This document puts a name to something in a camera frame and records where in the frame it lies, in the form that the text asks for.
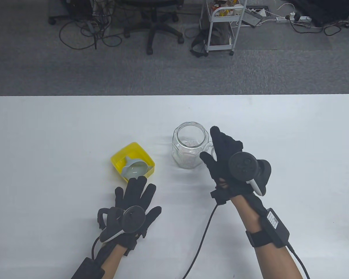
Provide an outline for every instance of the black bag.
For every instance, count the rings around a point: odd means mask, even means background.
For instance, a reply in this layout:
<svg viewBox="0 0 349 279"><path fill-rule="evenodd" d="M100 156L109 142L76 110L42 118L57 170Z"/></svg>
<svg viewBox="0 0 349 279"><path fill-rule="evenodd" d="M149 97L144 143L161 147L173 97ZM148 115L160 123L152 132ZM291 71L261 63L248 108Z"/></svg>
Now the black bag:
<svg viewBox="0 0 349 279"><path fill-rule="evenodd" d="M205 46L208 42L209 28L200 30L199 34L191 43L190 52L196 57L206 56ZM210 45L229 45L230 31L228 22L216 22L213 24ZM201 45L200 51L195 51L194 47Z"/></svg>

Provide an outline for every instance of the white rolling cart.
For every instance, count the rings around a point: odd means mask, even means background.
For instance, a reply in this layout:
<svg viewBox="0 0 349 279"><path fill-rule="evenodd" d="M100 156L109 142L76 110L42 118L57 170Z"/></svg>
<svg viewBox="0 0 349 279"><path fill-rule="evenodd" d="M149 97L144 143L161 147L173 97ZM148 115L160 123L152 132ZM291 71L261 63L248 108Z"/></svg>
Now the white rolling cart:
<svg viewBox="0 0 349 279"><path fill-rule="evenodd" d="M213 11L213 13L211 14L210 12L210 7L211 7L211 3L212 1L210 0L203 0L203 5L202 5L202 12L201 12L201 16L200 16L200 20L199 20L199 25L200 28L202 28L202 19L204 16L204 13L207 14L208 16L208 20L210 23L209 26L209 33L208 33L208 41L205 42L205 56L208 56L208 52L212 51L212 50L227 50L230 49L230 55L234 55L234 48L235 48L235 44L237 42L238 39L238 35L239 35L239 31L241 29L241 24L242 24L242 19L243 19L243 15L245 12L245 8L247 6L247 1L248 0L240 0L240 4L243 6L238 6L238 7L220 7L217 8L216 10ZM227 11L234 11L234 10L242 10L241 11L241 15L229 15L229 16L216 16L216 14L218 14L218 12L223 11L223 10L227 10ZM213 27L213 23L215 22L229 22L229 31L230 31L230 40L229 40L229 44L228 45L210 45L211 42L211 34L212 34L212 27ZM238 29L237 29L237 33L234 36L233 30L232 30L232 22L237 22L238 23Z"/></svg>

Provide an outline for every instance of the electrical cable on floor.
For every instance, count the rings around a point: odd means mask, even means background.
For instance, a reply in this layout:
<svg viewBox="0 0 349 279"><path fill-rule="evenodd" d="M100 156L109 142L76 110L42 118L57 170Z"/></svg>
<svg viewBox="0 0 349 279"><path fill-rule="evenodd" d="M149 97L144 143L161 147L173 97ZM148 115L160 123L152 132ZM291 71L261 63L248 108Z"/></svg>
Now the electrical cable on floor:
<svg viewBox="0 0 349 279"><path fill-rule="evenodd" d="M294 25L292 24L292 22L290 21L290 18L288 18L289 22L290 22L290 25L292 26L293 30L296 32L296 33L299 33L299 34L318 34L318 33L322 33L322 31L324 30L324 27L320 27L320 30L319 31L299 31L297 30Z"/></svg>
<svg viewBox="0 0 349 279"><path fill-rule="evenodd" d="M338 28L338 30L337 30L335 33L329 34L329 33L327 33L327 29L328 29L329 27L336 27L336 28ZM336 34L339 33L339 32L341 32L341 27L340 27L340 26L337 26L337 25L326 26L325 29L323 29L323 33L324 33L327 37L334 36L334 35L336 35Z"/></svg>
<svg viewBox="0 0 349 279"><path fill-rule="evenodd" d="M284 5L291 5L291 6L296 10L296 7L295 7L294 4L292 4L292 3L284 3L283 5L281 5L281 6L277 9L277 11L279 11L280 8L282 8Z"/></svg>
<svg viewBox="0 0 349 279"><path fill-rule="evenodd" d="M97 42L99 40L101 40L104 45L108 46L108 47L116 47L119 46L123 40L120 37L120 35L122 35L123 33L117 33L117 34L113 34L113 35L105 35L105 32L108 30L108 28L110 27L115 11L117 8L120 8L119 6L117 6L115 4L115 1L105 1L105 5L104 7L102 7L100 5L100 2L97 2L96 0L93 0L94 4L96 4L97 7L97 11L94 11L94 16L92 17L92 20L82 20L82 19L72 19L71 21L67 22L66 24L64 24L61 29L59 30L59 40L66 45L67 47L74 49L74 50L83 50L83 49L87 49L90 47L95 47L97 48ZM120 21L119 19L117 19L120 22L124 22L126 20L128 20L128 18L130 17L134 17L134 15L132 16L128 16L125 13L126 18L123 21ZM66 42L64 42L64 40L62 39L62 32L64 31L64 29L70 25L71 23L75 23L77 25L78 28L80 28L80 33L85 36L85 37L93 37L93 44L82 47L82 48L76 48L73 47L69 44L67 44ZM108 38L117 38L118 42L116 44L108 44L105 40Z"/></svg>
<svg viewBox="0 0 349 279"><path fill-rule="evenodd" d="M210 217L209 217L209 220L208 220L207 226L205 227L205 231L204 231L202 240L200 241L200 244L199 244L199 248L198 248L198 250L197 250L197 253L195 254L195 257L194 257L194 259L193 259L193 261L192 261L192 263L191 263L191 265L190 265L188 271L186 271L186 273L185 273L185 275L183 276L182 279L185 279L186 276L189 274L191 268L193 267L193 265L194 265L194 263L195 263L195 261L196 261L196 259L197 259L197 256L199 255L200 249L201 249L201 247L202 247L202 244L203 244L203 241L204 241L204 238L205 238L205 234L207 233L209 224L211 223L213 214L215 213L216 209L217 209L217 205L215 206L215 208L213 209L213 211L212 211L212 213L211 213L211 215L210 215Z"/></svg>

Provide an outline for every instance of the white table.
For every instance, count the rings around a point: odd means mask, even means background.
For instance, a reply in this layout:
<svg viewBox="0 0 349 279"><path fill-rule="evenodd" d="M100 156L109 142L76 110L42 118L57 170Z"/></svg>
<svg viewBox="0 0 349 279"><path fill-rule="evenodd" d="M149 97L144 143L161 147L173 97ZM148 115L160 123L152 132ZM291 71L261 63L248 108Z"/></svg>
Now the white table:
<svg viewBox="0 0 349 279"><path fill-rule="evenodd" d="M0 279L71 278L99 235L98 209L124 187L110 157L132 141L156 163L151 206L163 212L115 278L182 278L215 204L206 167L171 158L185 121L218 125L269 160L263 202L311 278L349 279L349 95L0 97ZM188 278L261 278L231 204Z"/></svg>

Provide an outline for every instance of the gray carpet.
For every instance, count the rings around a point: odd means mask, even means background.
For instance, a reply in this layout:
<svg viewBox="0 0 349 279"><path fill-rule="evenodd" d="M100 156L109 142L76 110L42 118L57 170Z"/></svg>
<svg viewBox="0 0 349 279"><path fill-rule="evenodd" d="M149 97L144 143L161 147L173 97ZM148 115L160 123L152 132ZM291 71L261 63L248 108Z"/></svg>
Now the gray carpet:
<svg viewBox="0 0 349 279"><path fill-rule="evenodd" d="M197 1L186 1L195 7ZM272 12L281 0L257 0ZM278 12L286 15L285 5ZM157 34L154 54L145 54L147 33L132 33L116 48L75 51L47 23L46 0L0 1L0 95L166 94L335 94L349 93L349 30L326 37L297 34L289 24L245 27L235 55L210 52L196 58L191 39ZM180 31L197 26L197 16L180 15ZM119 26L111 30L120 32ZM91 43L70 26L64 39L75 47Z"/></svg>

